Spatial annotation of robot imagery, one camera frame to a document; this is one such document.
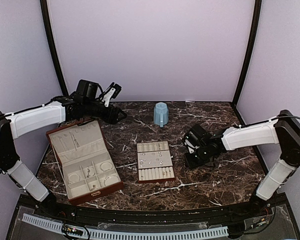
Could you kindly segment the brown jewelry tray cream lining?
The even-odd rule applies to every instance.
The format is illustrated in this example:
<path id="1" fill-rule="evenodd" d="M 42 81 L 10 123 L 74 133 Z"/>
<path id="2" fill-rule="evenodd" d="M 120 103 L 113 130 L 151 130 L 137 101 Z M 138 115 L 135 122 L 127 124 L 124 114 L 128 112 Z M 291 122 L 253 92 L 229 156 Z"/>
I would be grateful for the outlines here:
<path id="1" fill-rule="evenodd" d="M 167 141 L 138 143 L 138 183 L 162 183 L 176 179 Z"/>

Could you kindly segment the brown jewelry box cream lining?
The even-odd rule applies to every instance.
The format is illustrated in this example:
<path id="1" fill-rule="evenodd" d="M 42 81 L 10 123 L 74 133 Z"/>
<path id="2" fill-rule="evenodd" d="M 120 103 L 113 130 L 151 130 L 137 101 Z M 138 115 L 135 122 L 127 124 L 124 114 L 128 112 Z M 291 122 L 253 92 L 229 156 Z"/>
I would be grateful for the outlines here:
<path id="1" fill-rule="evenodd" d="M 72 205 L 80 205 L 123 189 L 107 149 L 98 120 L 74 122 L 46 133 L 55 158 L 60 163 L 66 193 Z M 120 179 L 104 185 L 107 176 Z"/>

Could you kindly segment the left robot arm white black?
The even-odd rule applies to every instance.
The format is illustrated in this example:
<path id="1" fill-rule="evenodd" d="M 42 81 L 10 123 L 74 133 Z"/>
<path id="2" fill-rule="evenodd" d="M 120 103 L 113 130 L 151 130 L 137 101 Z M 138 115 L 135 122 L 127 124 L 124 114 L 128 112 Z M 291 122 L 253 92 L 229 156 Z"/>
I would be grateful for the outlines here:
<path id="1" fill-rule="evenodd" d="M 55 196 L 21 161 L 14 141 L 43 127 L 85 117 L 99 118 L 112 125 L 126 118 L 126 113 L 110 103 L 121 92 L 121 86 L 113 82 L 97 94 L 100 90 L 98 83 L 81 79 L 76 91 L 69 96 L 56 96 L 48 103 L 17 112 L 0 111 L 0 174 L 8 174 L 23 190 L 41 202 L 41 210 L 50 218 L 57 218 L 61 208 L 54 202 Z"/>

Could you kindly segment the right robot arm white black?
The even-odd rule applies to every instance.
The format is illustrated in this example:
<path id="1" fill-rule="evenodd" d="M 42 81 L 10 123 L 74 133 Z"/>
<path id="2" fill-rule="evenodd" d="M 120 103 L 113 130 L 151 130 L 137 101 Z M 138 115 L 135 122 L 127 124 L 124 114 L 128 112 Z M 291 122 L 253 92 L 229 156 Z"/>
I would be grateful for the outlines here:
<path id="1" fill-rule="evenodd" d="M 300 117 L 288 110 L 281 110 L 279 115 L 267 120 L 216 132 L 208 132 L 195 124 L 182 141 L 188 149 L 185 165 L 190 169 L 212 165 L 216 157 L 227 151 L 266 144 L 280 146 L 281 154 L 256 188 L 256 198 L 245 205 L 245 213 L 250 217 L 264 210 L 264 201 L 269 200 L 300 166 Z"/>

